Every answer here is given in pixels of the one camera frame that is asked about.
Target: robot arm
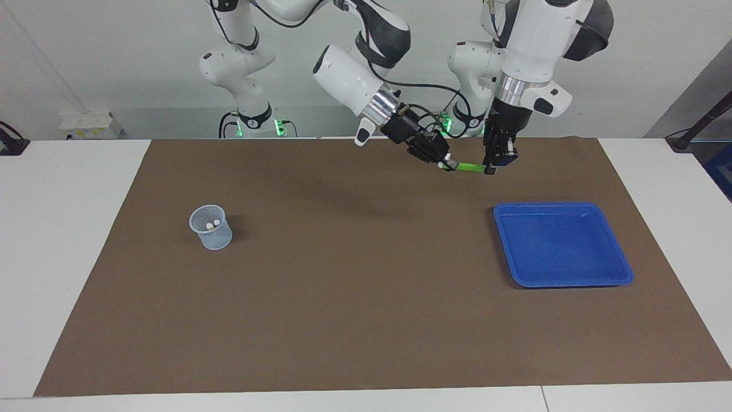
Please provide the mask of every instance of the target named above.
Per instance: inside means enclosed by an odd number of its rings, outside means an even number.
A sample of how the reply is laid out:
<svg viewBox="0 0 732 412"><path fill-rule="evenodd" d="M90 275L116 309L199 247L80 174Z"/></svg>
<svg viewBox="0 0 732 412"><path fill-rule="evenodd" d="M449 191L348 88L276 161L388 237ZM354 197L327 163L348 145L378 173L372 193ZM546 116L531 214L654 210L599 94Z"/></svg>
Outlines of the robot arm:
<svg viewBox="0 0 732 412"><path fill-rule="evenodd" d="M281 18L295 21L307 16L316 0L264 0ZM448 171L457 168L442 134L419 125L419 116L399 101L385 76L411 47L409 25L373 0L332 0L363 25L354 47L346 53L329 45L313 70L320 86L361 119L356 144L363 146L377 130L394 143L405 143L407 152L428 163L440 163Z"/></svg>
<svg viewBox="0 0 732 412"><path fill-rule="evenodd" d="M518 157L516 134L535 111L557 117L567 110L572 96L552 80L554 67L562 57L581 61L607 47L613 14L607 0L484 0L481 23L493 42L478 54L458 43L450 67L478 118L490 106L483 163L493 174ZM453 113L475 134L476 119L466 119L461 104Z"/></svg>
<svg viewBox="0 0 732 412"><path fill-rule="evenodd" d="M440 131L419 125L419 116L401 103L369 69L337 46L329 45L313 68L313 76L326 92L361 119L356 144L363 146L378 129L394 143L406 143L407 152L426 163L439 163L448 171L458 162Z"/></svg>
<svg viewBox="0 0 732 412"><path fill-rule="evenodd" d="M277 109L269 103L262 88L249 78L275 60L275 54L261 44L249 2L206 0L206 3L214 28L227 44L201 58L198 63L201 74L234 97L236 120L244 133L277 132Z"/></svg>

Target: white wall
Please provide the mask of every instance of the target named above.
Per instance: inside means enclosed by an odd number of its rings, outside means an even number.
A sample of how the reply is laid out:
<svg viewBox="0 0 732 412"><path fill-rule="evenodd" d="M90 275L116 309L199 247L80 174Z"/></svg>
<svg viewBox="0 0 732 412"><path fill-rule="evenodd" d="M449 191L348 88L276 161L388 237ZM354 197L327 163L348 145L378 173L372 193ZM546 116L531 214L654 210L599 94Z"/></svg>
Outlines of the white wall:
<svg viewBox="0 0 732 412"><path fill-rule="evenodd" d="M212 113L213 137L219 117L213 114L232 104L226 91L210 86L198 72L198 58L222 42L204 0L3 1L86 107L121 114L164 109L155 128L144 125L150 115L126 116L126 129L142 130L131 137L154 138L160 130L168 131L165 137L201 137L182 126L196 108ZM616 16L610 48L587 62L559 63L556 80L575 96L573 107L559 119L536 116L525 134L643 136L732 37L729 0L610 2ZM390 75L395 80L457 86L446 63L451 44L488 38L478 23L477 0L381 3L402 15L414 35L412 52ZM6 19L0 15L0 26ZM254 76L272 102L283 108L336 105L312 79L311 67L326 44L352 43L356 21L327 7L296 32L258 13L255 22L263 44L278 52L277 61ZM68 104L11 36L0 34L0 116L33 139L56 137L53 116ZM432 108L451 97L425 90L405 96ZM325 124L322 113L305 116L312 125L303 128ZM339 110L331 122L353 120Z"/></svg>
<svg viewBox="0 0 732 412"><path fill-rule="evenodd" d="M646 137L664 137L677 130L690 128L730 90L732 90L732 40L656 122ZM732 139L732 110L713 121L696 139Z"/></svg>

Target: green tube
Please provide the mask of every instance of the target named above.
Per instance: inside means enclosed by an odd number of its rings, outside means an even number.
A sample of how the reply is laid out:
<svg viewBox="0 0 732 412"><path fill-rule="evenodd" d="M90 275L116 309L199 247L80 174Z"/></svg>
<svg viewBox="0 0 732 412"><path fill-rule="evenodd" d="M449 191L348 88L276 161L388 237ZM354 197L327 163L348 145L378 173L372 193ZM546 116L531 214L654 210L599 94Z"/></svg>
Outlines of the green tube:
<svg viewBox="0 0 732 412"><path fill-rule="evenodd" d="M483 173L485 172L485 166L482 164L475 164L475 163L460 163L457 165L457 170L461 170L462 172L477 172L477 173Z"/></svg>

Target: black cable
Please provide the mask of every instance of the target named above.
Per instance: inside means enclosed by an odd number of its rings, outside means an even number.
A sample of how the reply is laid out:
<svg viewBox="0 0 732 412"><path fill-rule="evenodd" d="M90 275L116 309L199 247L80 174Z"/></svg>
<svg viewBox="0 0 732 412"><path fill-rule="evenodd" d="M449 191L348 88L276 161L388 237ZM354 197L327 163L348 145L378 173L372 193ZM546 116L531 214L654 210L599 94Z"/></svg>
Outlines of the black cable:
<svg viewBox="0 0 732 412"><path fill-rule="evenodd" d="M504 48L503 44L501 44L501 37L498 34L498 26L496 25L496 14L494 13L495 6L491 5L489 7L488 11L490 12L490 23L493 24L493 31L496 33L496 45L498 48Z"/></svg>
<svg viewBox="0 0 732 412"><path fill-rule="evenodd" d="M0 120L0 125L3 125L7 130L10 130L17 137L23 139L23 136L16 129L14 129L11 125L8 125L6 122L3 122L2 120Z"/></svg>
<svg viewBox="0 0 732 412"><path fill-rule="evenodd" d="M366 42L366 48L371 48L371 44L370 44L371 30L368 26L368 22L366 20L366 17L363 15L363 11L358 10L358 9L357 9L357 11L359 12L359 15L361 16L361 20L363 21L363 24L364 24L364 30L365 30L364 37L365 37L365 42ZM448 86L443 86L441 84L403 83L400 81L386 80L382 75L380 75L376 72L376 69L373 68L373 63L370 60L367 59L367 63L368 63L369 69L371 69L371 73L373 73L373 75L376 76L376 78L378 78L379 80L383 81L386 84L391 84L392 86L398 86L398 87L421 87L421 88L430 88L430 89L440 89L440 90L446 90L448 92L455 93L455 95L460 96L460 98L463 99L463 101L465 102L465 106L468 110L468 116L473 117L473 114L472 114L473 112L470 109L470 102L468 102L468 98L466 98L465 95L460 92L460 90L453 89L452 87L448 87ZM453 139L459 139L459 138L465 136L465 133L467 133L467 132L468 132L468 125L466 125L465 129L463 129L463 131L457 136L453 136L452 134L449 134L449 133L447 135L452 137Z"/></svg>
<svg viewBox="0 0 732 412"><path fill-rule="evenodd" d="M227 111L226 114L221 117L221 121L219 122L219 139L224 138L224 123L230 116L233 116L233 114L230 111Z"/></svg>
<svg viewBox="0 0 732 412"><path fill-rule="evenodd" d="M295 130L295 137L300 137L299 133L297 133L297 126L295 125L295 122L292 120L283 120L283 125L292 125L292 128Z"/></svg>
<svg viewBox="0 0 732 412"><path fill-rule="evenodd" d="M229 123L226 123L226 126L224 126L224 131L223 131L223 138L224 139L226 139L226 128L229 127L229 126L239 127L239 123L237 123L237 122L229 122Z"/></svg>
<svg viewBox="0 0 732 412"><path fill-rule="evenodd" d="M594 27L587 26L583 21L575 21L581 28L587 30L588 32L594 34L596 37L598 37L603 44L603 48L607 48L610 45L610 39L608 39L608 36L605 36L603 33L598 32Z"/></svg>
<svg viewBox="0 0 732 412"><path fill-rule="evenodd" d="M448 108L450 107L450 105L452 104L452 102L454 102L454 101L455 101L455 98L456 98L457 96L458 96L458 95L453 95L453 96L452 96L452 99L450 99L450 101L449 101L449 102L447 102L447 104L445 105L445 108L443 108L443 109L442 109L442 111L447 111L447 109L448 109Z"/></svg>
<svg viewBox="0 0 732 412"><path fill-rule="evenodd" d="M300 27L303 24L305 24L305 22L310 18L310 16L312 16L315 13L315 11L318 9L318 7L320 7L320 5L323 4L325 1L326 0L318 0L318 2L315 3L315 6L313 6L313 8L310 9L310 11L308 12L308 14L305 15L305 18L303 18L302 21L300 21L299 23L287 24L287 23L283 23L283 22L279 21L278 19L272 17L272 15L270 15L265 9L263 9L262 6L260 6L257 3L256 0L249 0L249 2L251 4L253 4L254 7L256 7L259 11L261 11L262 14L264 14L269 20L274 21L278 25L280 25L282 27L285 27L287 29L297 29L298 27Z"/></svg>
<svg viewBox="0 0 732 412"><path fill-rule="evenodd" d="M684 130L679 130L679 131L677 131L677 132L673 132L672 134L670 134L670 135L668 135L668 136L664 137L664 139L668 139L669 137L673 137L673 136L676 136L676 135L677 135L677 134L679 134L679 133L686 133L686 132L687 132L687 131L689 131L689 130L691 130L691 128L688 128L688 129L684 129Z"/></svg>
<svg viewBox="0 0 732 412"><path fill-rule="evenodd" d="M435 120L435 122L433 123L434 125L440 125L440 126L442 126L442 122L440 121L440 118L437 117L437 115L434 114L430 109L428 109L428 108L426 108L424 106L415 104L415 103L409 103L407 106L414 107L414 108L418 108L419 110L421 110L421 111L423 111L425 113L425 116L432 117Z"/></svg>

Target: blue plastic tray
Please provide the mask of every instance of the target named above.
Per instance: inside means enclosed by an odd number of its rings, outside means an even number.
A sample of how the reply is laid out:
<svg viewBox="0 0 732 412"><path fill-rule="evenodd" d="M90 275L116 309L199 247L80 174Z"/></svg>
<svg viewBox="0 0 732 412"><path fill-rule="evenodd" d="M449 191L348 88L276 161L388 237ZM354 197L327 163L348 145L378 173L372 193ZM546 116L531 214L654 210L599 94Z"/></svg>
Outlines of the blue plastic tray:
<svg viewBox="0 0 732 412"><path fill-rule="evenodd" d="M619 286L633 272L592 203L504 203L493 211L513 279L524 287Z"/></svg>

